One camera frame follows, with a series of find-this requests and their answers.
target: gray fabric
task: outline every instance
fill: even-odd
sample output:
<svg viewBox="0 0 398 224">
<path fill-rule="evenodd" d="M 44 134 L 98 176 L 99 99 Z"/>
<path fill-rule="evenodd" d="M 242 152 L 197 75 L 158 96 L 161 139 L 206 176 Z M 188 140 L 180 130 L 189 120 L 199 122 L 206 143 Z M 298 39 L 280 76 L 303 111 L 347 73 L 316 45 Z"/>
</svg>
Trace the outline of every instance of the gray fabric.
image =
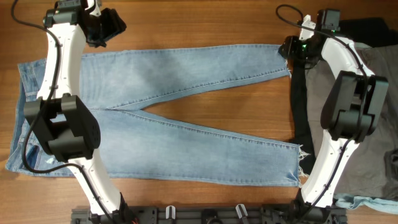
<svg viewBox="0 0 398 224">
<path fill-rule="evenodd" d="M 398 45 L 362 49 L 358 53 L 375 74 L 389 80 L 389 90 L 376 130 L 365 138 L 348 161 L 336 193 L 392 200 L 398 191 L 395 185 L 388 183 L 384 155 L 398 145 Z M 320 115 L 335 79 L 326 62 L 319 62 L 309 70 L 306 79 L 308 122 L 317 155 L 323 137 Z"/>
</svg>

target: blue jeans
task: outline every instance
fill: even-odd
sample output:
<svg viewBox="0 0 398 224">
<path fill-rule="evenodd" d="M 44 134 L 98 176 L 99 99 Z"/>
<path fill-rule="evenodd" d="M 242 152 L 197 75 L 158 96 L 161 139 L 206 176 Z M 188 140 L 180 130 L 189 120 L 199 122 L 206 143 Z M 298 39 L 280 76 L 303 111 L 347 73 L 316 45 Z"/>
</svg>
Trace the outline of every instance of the blue jeans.
<svg viewBox="0 0 398 224">
<path fill-rule="evenodd" d="M 141 109 L 154 103 L 289 75 L 278 45 L 125 50 L 86 54 L 80 98 L 101 128 L 101 157 L 111 177 L 195 180 L 229 185 L 298 186 L 296 144 L 165 119 Z M 19 65 L 21 94 L 8 170 L 72 176 L 68 169 L 32 174 L 21 161 L 29 125 L 25 101 L 36 100 L 45 60 Z M 32 135 L 27 157 L 36 169 L 60 163 Z"/>
</svg>

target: wooden surface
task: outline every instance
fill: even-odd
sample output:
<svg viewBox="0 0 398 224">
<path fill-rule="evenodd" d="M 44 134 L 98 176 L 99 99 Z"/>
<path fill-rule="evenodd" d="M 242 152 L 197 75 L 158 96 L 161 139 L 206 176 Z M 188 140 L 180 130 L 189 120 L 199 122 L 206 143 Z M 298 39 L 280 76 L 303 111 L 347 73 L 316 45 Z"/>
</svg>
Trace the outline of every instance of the wooden surface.
<svg viewBox="0 0 398 224">
<path fill-rule="evenodd" d="M 17 63 L 46 57 L 43 32 L 16 24 L 9 15 L 10 0 L 0 3 L 0 223 L 69 223 L 72 208 L 88 201 L 73 178 L 28 177 L 5 170 L 19 94 Z M 22 0 L 17 16 L 40 23 L 51 0 Z M 381 16 L 398 28 L 398 1 L 103 1 L 117 9 L 127 30 L 109 41 L 108 48 L 164 49 L 226 44 L 281 44 L 299 30 L 277 20 L 281 3 L 316 15 L 326 7 L 341 9 L 342 19 Z M 296 19 L 295 14 L 285 15 Z M 146 110 L 189 123 L 287 141 L 294 125 L 289 106 L 289 78 L 189 96 Z M 287 203 L 292 187 L 232 187 L 200 182 L 113 179 L 129 205 L 207 206 Z M 368 208 L 349 211 L 350 223 L 398 223 L 398 216 Z"/>
</svg>

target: light blue cloth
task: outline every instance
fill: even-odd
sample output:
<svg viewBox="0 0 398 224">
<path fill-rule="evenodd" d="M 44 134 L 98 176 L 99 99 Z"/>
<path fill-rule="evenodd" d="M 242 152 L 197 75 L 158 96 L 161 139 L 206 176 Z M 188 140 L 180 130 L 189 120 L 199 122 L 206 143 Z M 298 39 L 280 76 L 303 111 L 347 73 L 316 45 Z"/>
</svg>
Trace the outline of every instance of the light blue cloth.
<svg viewBox="0 0 398 224">
<path fill-rule="evenodd" d="M 398 202 L 392 200 L 354 196 L 351 194 L 335 194 L 334 198 L 337 199 L 336 205 L 341 208 L 355 209 L 359 206 L 366 205 L 369 208 L 375 209 L 380 212 L 387 212 L 398 215 Z"/>
<path fill-rule="evenodd" d="M 110 176 L 298 186 L 300 149 L 296 144 L 174 121 L 141 110 L 162 101 L 289 75 L 278 48 L 227 45 L 84 55 L 80 98 L 99 122 L 99 150 Z M 33 175 L 21 161 L 29 127 L 23 107 L 25 101 L 36 99 L 45 60 L 20 64 L 19 71 L 21 95 L 6 168 Z M 29 139 L 27 155 L 36 169 L 60 164 L 43 152 L 34 136 Z M 72 176 L 68 169 L 42 175 Z"/>
</svg>

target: wire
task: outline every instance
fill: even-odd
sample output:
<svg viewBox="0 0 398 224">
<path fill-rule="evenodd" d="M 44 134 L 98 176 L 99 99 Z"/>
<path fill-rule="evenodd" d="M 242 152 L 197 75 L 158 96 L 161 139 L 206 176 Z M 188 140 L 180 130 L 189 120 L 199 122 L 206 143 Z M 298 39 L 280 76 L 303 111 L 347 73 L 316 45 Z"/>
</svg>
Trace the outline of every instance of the wire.
<svg viewBox="0 0 398 224">
<path fill-rule="evenodd" d="M 103 204 L 100 202 L 100 198 L 97 196 L 96 192 L 94 191 L 94 188 L 93 188 L 92 184 L 90 183 L 90 180 L 88 179 L 88 177 L 87 177 L 87 175 L 86 175 L 86 173 L 85 173 L 85 171 L 84 171 L 82 166 L 79 166 L 77 164 L 68 163 L 68 164 L 63 164 L 63 165 L 60 165 L 60 166 L 57 166 L 57 167 L 54 167 L 54 168 L 51 168 L 51 169 L 47 169 L 47 170 L 36 170 L 34 168 L 31 168 L 31 166 L 29 165 L 29 163 L 27 161 L 26 150 L 27 150 L 27 143 L 28 143 L 29 137 L 32 134 L 33 128 L 35 127 L 35 125 L 36 125 L 37 121 L 39 120 L 39 118 L 47 111 L 48 103 L 51 100 L 51 98 L 52 98 L 52 96 L 54 94 L 54 91 L 57 89 L 57 75 L 59 73 L 59 68 L 60 68 L 61 45 L 60 45 L 60 42 L 59 42 L 58 38 L 51 31 L 46 29 L 45 27 L 42 27 L 42 26 L 37 25 L 37 24 L 30 23 L 30 22 L 20 21 L 19 19 L 17 19 L 17 17 L 14 14 L 15 7 L 16 7 L 17 3 L 18 3 L 18 0 L 14 0 L 14 2 L 12 3 L 12 6 L 11 6 L 11 17 L 19 24 L 22 24 L 22 25 L 25 25 L 25 26 L 30 26 L 30 27 L 35 27 L 37 29 L 40 29 L 40 30 L 48 33 L 53 38 L 53 40 L 55 41 L 55 47 L 57 48 L 57 57 L 56 57 L 56 60 L 55 60 L 55 69 L 54 69 L 54 75 L 53 75 L 53 78 L 52 78 L 52 84 L 51 84 L 51 87 L 50 87 L 50 93 L 49 93 L 49 96 L 47 97 L 47 99 L 44 101 L 44 104 L 40 108 L 40 110 L 37 113 L 36 117 L 33 119 L 33 122 L 30 124 L 29 130 L 28 130 L 28 132 L 26 134 L 26 137 L 24 139 L 24 143 L 23 143 L 23 146 L 22 146 L 22 163 L 23 163 L 23 165 L 25 166 L 25 168 L 27 170 L 29 170 L 29 171 L 31 171 L 33 173 L 36 173 L 36 174 L 47 174 L 49 172 L 53 172 L 55 170 L 62 169 L 64 167 L 76 167 L 81 172 L 83 178 L 85 179 L 85 181 L 87 183 L 88 188 L 90 189 L 91 193 L 93 194 L 95 200 L 97 201 L 99 207 L 102 209 L 102 211 L 104 212 L 106 217 L 111 222 L 116 224 L 116 222 L 107 213 L 107 211 L 104 208 Z"/>
<path fill-rule="evenodd" d="M 359 127 L 360 127 L 361 122 L 362 122 L 363 111 L 364 111 L 366 96 L 367 96 L 367 92 L 368 92 L 368 76 L 366 75 L 366 72 L 363 69 L 363 64 L 359 61 L 358 56 L 355 54 L 353 49 L 348 44 L 344 43 L 342 40 L 340 40 L 339 38 L 337 38 L 337 37 L 335 37 L 333 35 L 327 34 L 325 32 L 319 31 L 319 30 L 311 29 L 311 28 L 308 28 L 308 27 L 305 27 L 305 26 L 301 26 L 301 25 L 298 25 L 298 24 L 296 24 L 294 22 L 291 22 L 291 21 L 288 21 L 288 20 L 284 19 L 282 16 L 279 15 L 279 9 L 282 8 L 282 7 L 289 7 L 291 9 L 297 11 L 300 14 L 301 18 L 303 18 L 303 14 L 296 7 L 288 5 L 288 4 L 281 4 L 275 10 L 276 16 L 280 20 L 282 20 L 282 21 L 284 21 L 284 22 L 286 22 L 286 23 L 288 23 L 288 24 L 290 24 L 292 26 L 299 27 L 299 28 L 306 29 L 306 30 L 310 30 L 310 31 L 313 31 L 313 32 L 315 32 L 317 34 L 321 34 L 321 35 L 324 35 L 326 37 L 332 38 L 332 39 L 336 40 L 337 42 L 341 43 L 343 46 L 345 46 L 349 50 L 349 52 L 353 55 L 353 57 L 354 57 L 354 59 L 356 61 L 356 64 L 358 65 L 358 68 L 362 72 L 363 77 L 364 77 L 364 88 L 363 88 L 363 94 L 362 94 L 363 99 L 362 99 L 361 106 L 360 106 L 360 109 L 359 109 L 359 115 L 358 115 L 357 126 L 356 126 L 356 130 L 357 131 L 351 138 L 347 139 L 347 141 L 343 144 L 343 147 L 341 148 L 340 156 L 339 156 L 339 158 L 337 160 L 336 166 L 333 169 L 333 172 L 332 172 L 332 174 L 331 174 L 331 176 L 329 178 L 329 181 L 325 185 L 325 188 L 322 190 L 322 192 L 318 196 L 318 198 L 311 204 L 311 207 L 300 218 L 298 218 L 298 219 L 296 219 L 295 221 L 292 222 L 292 224 L 296 224 L 296 223 L 301 222 L 311 212 L 311 210 L 321 200 L 321 198 L 324 196 L 326 191 L 329 189 L 333 179 L 335 178 L 335 175 L 337 173 L 338 167 L 339 167 L 340 162 L 341 162 L 341 160 L 343 158 L 343 155 L 344 155 L 344 152 L 345 152 L 345 150 L 347 148 L 347 145 L 349 144 L 349 142 L 351 142 L 352 140 L 356 139 L 361 134 L 361 132 L 359 130 Z"/>
</svg>

